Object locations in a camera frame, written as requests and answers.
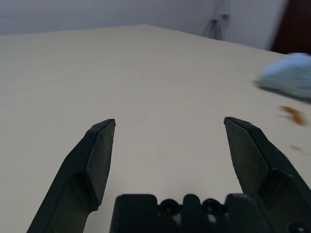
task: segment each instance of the beige tabletop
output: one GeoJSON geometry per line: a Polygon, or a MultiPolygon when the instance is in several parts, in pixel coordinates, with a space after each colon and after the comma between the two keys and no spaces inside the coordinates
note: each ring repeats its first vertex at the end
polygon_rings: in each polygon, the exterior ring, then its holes
{"type": "Polygon", "coordinates": [[[280,106],[310,122],[311,106],[254,85],[282,57],[148,25],[0,36],[0,232],[27,231],[64,158],[107,118],[111,170],[86,233],[109,231],[120,194],[222,202],[241,192],[225,116],[260,127],[310,186],[311,128],[280,106]]]}

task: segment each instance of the dark brown door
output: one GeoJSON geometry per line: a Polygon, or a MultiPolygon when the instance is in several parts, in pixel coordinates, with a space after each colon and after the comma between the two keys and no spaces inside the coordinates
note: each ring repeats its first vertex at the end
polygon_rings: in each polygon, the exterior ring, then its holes
{"type": "Polygon", "coordinates": [[[289,0],[271,51],[311,54],[311,0],[289,0]]]}

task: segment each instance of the white wall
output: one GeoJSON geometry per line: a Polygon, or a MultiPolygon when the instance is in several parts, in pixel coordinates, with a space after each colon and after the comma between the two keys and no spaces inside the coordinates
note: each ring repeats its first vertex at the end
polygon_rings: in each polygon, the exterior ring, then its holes
{"type": "Polygon", "coordinates": [[[201,34],[206,0],[0,0],[0,34],[151,24],[201,34]]]}
{"type": "MultiPolygon", "coordinates": [[[[287,0],[231,0],[225,40],[269,49],[287,0]]],[[[201,35],[214,0],[0,0],[0,34],[151,24],[201,35]]]]}
{"type": "Polygon", "coordinates": [[[287,0],[231,0],[231,27],[225,40],[270,49],[287,0]]]}

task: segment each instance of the brown stain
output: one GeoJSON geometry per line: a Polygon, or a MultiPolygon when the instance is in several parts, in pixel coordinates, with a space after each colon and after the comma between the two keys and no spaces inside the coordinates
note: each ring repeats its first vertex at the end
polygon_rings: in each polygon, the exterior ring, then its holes
{"type": "Polygon", "coordinates": [[[300,152],[300,153],[302,153],[302,154],[304,154],[304,155],[309,155],[309,156],[311,156],[311,154],[310,154],[310,153],[308,153],[308,152],[304,151],[304,150],[303,150],[303,149],[301,149],[300,147],[290,146],[290,148],[291,148],[291,149],[293,149],[293,150],[296,150],[296,151],[298,151],[298,152],[300,152]]]}
{"type": "Polygon", "coordinates": [[[287,106],[281,106],[281,109],[290,114],[289,116],[282,116],[282,117],[291,119],[297,125],[301,126],[307,125],[307,120],[304,118],[303,113],[301,111],[287,106]]]}

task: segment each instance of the blue towel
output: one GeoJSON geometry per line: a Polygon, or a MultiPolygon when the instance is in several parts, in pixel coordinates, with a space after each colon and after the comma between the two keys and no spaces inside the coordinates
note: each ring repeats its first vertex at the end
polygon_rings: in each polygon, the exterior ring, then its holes
{"type": "Polygon", "coordinates": [[[263,88],[311,100],[311,56],[291,53],[270,64],[262,71],[258,84],[263,88]]]}

